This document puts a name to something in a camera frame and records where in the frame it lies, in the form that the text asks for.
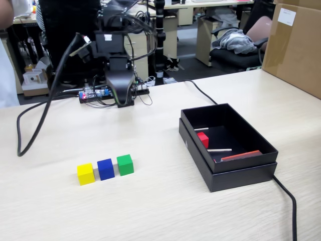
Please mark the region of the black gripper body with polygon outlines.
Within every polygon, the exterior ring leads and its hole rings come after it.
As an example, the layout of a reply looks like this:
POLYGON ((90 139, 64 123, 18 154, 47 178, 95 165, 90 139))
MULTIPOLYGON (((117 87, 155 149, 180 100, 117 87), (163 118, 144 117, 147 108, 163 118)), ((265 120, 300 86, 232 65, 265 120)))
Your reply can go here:
POLYGON ((124 34, 95 31, 95 58, 103 62, 104 72, 130 73, 130 59, 124 47, 124 34))

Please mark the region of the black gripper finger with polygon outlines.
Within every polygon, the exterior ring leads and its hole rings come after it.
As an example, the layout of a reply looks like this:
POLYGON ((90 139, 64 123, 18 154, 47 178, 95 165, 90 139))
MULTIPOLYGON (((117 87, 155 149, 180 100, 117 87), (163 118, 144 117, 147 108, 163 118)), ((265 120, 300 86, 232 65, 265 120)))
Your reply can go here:
POLYGON ((106 83, 109 81, 116 88, 116 93, 120 104, 127 105, 129 103, 129 96, 131 86, 133 84, 133 73, 106 73, 106 83))
POLYGON ((116 104, 120 104, 119 100, 118 100, 118 96, 117 96, 117 93, 116 93, 116 88, 113 86, 113 84, 111 82, 107 82, 107 86, 111 89, 111 92, 112 92, 112 95, 113 95, 113 98, 116 102, 116 104))

